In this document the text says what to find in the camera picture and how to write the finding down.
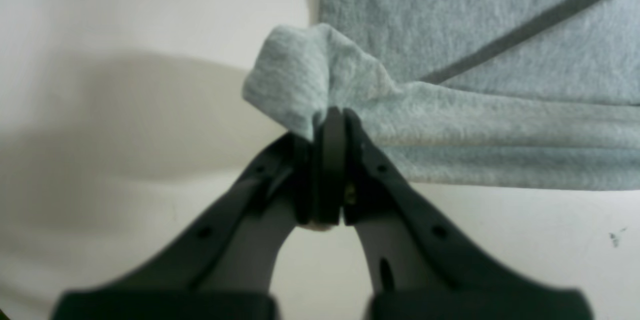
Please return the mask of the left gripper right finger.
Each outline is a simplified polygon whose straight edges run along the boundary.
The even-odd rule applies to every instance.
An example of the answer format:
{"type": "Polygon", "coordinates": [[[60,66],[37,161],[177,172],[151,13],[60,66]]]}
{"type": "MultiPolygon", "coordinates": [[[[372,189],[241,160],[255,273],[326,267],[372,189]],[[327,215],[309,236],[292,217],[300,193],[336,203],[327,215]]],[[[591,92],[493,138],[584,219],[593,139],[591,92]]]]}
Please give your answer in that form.
{"type": "Polygon", "coordinates": [[[592,319],[582,292],[505,266],[403,178],[345,110],[350,181],[344,214],[374,295],[367,319],[592,319]]]}

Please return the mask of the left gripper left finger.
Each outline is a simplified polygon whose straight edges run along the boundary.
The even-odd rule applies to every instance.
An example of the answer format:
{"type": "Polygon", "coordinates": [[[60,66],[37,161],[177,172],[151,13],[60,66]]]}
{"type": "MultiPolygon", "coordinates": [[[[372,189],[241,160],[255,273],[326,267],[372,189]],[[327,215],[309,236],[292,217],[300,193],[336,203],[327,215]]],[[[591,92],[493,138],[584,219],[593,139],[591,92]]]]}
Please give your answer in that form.
{"type": "Polygon", "coordinates": [[[141,267],[92,290],[67,292],[54,319],[277,319],[275,261],[297,225],[340,221],[346,120],[333,107],[313,142],[287,133],[178,238],[141,267]]]}

